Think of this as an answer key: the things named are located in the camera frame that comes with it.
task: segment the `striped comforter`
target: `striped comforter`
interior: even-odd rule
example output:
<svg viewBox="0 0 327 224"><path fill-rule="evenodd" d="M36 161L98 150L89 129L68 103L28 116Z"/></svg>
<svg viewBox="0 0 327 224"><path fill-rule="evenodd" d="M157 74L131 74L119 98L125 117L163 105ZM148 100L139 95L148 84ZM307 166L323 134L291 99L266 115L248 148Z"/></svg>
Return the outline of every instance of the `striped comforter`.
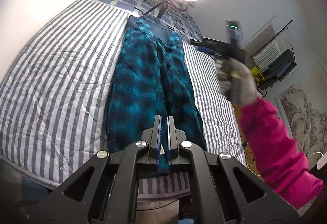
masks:
<svg viewBox="0 0 327 224"><path fill-rule="evenodd" d="M53 188L105 148L104 107L128 16L79 0L24 47L0 85L0 158ZM244 164L213 60L187 43L184 50L208 151L228 151ZM139 198L187 191L187 175L173 174L141 180Z"/></svg>

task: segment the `light stand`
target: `light stand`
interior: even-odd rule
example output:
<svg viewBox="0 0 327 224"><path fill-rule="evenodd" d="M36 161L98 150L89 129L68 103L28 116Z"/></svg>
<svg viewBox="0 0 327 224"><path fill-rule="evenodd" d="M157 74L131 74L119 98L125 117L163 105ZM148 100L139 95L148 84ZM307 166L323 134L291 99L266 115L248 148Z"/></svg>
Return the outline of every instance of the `light stand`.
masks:
<svg viewBox="0 0 327 224"><path fill-rule="evenodd" d="M143 14L146 15L146 14L149 14L152 10L158 8L159 6L161 6L160 10L159 10L159 14L157 16L158 19L161 19L164 12L166 11L166 9L168 8L168 4L169 4L170 0L163 0L162 2L160 2L159 4L155 5L153 8L149 9L147 12L145 12Z"/></svg>
<svg viewBox="0 0 327 224"><path fill-rule="evenodd" d="M163 0L162 2L160 2L159 4L155 5L153 8L149 9L147 12L145 12L143 14L146 15L146 14L149 14L152 10L155 10L156 8L158 8L159 6L161 6L160 10L159 10L159 14L157 16L158 19L161 19L164 12L166 11L166 9L168 8L168 4L169 4L170 0Z"/></svg>

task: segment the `gray glove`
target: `gray glove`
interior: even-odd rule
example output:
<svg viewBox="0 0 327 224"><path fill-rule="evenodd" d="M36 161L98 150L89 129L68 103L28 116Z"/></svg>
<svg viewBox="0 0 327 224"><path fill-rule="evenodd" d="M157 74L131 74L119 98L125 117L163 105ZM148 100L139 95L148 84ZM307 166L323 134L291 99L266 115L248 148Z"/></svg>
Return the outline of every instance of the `gray glove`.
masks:
<svg viewBox="0 0 327 224"><path fill-rule="evenodd" d="M232 71L236 73L241 79L239 86L239 101L241 106L247 106L256 102L257 97L260 97L260 93L256 89L254 78L251 71L239 61L230 58ZM226 92L232 89L232 83L228 81L228 75L220 70L221 62L216 61L216 75L220 84L220 93L225 95Z"/></svg>

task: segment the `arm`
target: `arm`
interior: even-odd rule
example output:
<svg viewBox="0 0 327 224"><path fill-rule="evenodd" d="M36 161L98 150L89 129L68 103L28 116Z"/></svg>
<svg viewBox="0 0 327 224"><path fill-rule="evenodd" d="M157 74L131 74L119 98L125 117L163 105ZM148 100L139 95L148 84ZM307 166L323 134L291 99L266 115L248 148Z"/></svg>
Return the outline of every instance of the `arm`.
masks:
<svg viewBox="0 0 327 224"><path fill-rule="evenodd" d="M323 181L309 173L307 157L275 115L270 102L257 99L242 109L241 128L265 183L299 209L320 194Z"/></svg>

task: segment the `black mount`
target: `black mount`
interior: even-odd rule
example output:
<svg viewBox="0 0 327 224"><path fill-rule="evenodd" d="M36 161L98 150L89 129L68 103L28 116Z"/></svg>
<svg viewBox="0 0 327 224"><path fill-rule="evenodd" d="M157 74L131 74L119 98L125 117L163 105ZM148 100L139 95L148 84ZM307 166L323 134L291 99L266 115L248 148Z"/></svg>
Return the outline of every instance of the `black mount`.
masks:
<svg viewBox="0 0 327 224"><path fill-rule="evenodd" d="M149 14L152 10L155 10L156 8L158 8L159 6L161 6L158 16L158 19L161 19L164 12L166 11L166 9L168 8L168 4L169 4L170 0L163 0L162 2L160 2L159 4L155 5L153 8L149 9L147 12L145 12L143 14L143 16L145 16L146 14Z"/></svg>
<svg viewBox="0 0 327 224"><path fill-rule="evenodd" d="M160 116L140 141L123 151L99 151L43 201L29 217L33 224L135 223L140 171L156 171ZM232 155L204 152L168 123L172 172L189 173L195 223L295 223L296 210Z"/></svg>

